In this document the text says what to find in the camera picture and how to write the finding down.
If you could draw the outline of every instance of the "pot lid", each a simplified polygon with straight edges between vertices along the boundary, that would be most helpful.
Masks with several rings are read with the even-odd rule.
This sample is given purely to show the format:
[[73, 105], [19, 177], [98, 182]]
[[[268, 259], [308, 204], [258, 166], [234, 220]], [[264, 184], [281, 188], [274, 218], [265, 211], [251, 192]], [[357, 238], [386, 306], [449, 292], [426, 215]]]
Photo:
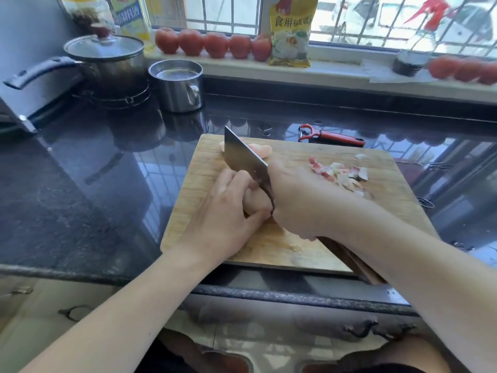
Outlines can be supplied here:
[[143, 50], [140, 39], [123, 35], [111, 35], [101, 24], [91, 25], [95, 35], [86, 35], [65, 44], [64, 50], [82, 60], [106, 61], [133, 57]]

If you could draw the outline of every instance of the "cleaver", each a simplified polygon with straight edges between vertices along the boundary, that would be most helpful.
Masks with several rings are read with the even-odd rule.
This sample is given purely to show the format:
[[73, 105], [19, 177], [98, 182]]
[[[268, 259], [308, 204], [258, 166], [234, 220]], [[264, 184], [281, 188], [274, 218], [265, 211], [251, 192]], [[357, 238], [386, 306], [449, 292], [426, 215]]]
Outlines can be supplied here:
[[[267, 172], [267, 163], [227, 126], [224, 127], [224, 161], [231, 170], [246, 170], [269, 196], [274, 209], [274, 194], [271, 188], [271, 179]], [[386, 283], [380, 275], [344, 245], [327, 237], [317, 237], [317, 239], [364, 282], [373, 285]]]

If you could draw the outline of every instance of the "red tomato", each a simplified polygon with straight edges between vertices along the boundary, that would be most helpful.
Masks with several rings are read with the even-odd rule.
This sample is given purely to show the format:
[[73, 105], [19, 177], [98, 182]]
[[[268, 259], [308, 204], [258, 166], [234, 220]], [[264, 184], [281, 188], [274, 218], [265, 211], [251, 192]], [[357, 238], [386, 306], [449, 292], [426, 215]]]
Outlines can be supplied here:
[[469, 82], [480, 77], [483, 63], [479, 60], [463, 60], [463, 64], [457, 69], [454, 78], [457, 81]]
[[461, 59], [444, 55], [428, 63], [428, 71], [434, 78], [444, 79], [453, 76], [463, 64]]
[[233, 34], [230, 38], [230, 51], [235, 59], [246, 59], [252, 50], [252, 39], [248, 35]]
[[165, 54], [174, 55], [179, 47], [176, 31], [169, 27], [161, 27], [156, 32], [156, 45]]
[[179, 46], [186, 56], [198, 56], [204, 49], [204, 37], [193, 29], [183, 29], [178, 34]]
[[494, 83], [497, 83], [497, 62], [488, 62], [483, 64], [478, 82], [485, 85], [493, 85]]
[[222, 59], [228, 52], [228, 39], [223, 33], [205, 34], [205, 50], [213, 59]]
[[265, 62], [271, 56], [273, 45], [267, 35], [258, 35], [252, 42], [253, 58], [258, 62]]

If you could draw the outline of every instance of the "cutting board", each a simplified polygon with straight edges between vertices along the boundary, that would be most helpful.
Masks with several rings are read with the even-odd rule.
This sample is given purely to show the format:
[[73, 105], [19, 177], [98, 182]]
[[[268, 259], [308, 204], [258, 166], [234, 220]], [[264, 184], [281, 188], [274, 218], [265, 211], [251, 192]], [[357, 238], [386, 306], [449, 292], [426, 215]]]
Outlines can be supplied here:
[[[219, 150], [219, 143], [223, 140], [224, 136], [221, 135], [201, 136], [160, 244], [162, 251], [176, 243], [183, 234], [192, 214], [220, 172], [227, 167]], [[308, 158], [315, 156], [325, 165], [341, 162], [346, 166], [366, 167], [369, 181], [363, 184], [372, 201], [408, 224], [438, 238], [432, 223], [387, 152], [266, 139], [244, 138], [244, 141], [247, 144], [271, 145], [273, 154], [278, 155], [289, 166], [307, 165]], [[358, 159], [355, 157], [358, 153], [363, 153], [366, 157]], [[302, 240], [280, 228], [272, 218], [267, 220], [227, 263], [352, 274], [350, 268], [321, 242]]]

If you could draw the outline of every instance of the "yellow package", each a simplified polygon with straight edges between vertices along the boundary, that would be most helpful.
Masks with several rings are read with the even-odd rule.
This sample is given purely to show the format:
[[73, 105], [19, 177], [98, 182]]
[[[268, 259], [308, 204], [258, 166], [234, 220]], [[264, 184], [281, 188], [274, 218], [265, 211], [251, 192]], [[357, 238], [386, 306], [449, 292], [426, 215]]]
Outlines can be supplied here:
[[271, 5], [271, 41], [269, 65], [290, 65], [307, 68], [311, 22], [318, 0], [280, 0]]

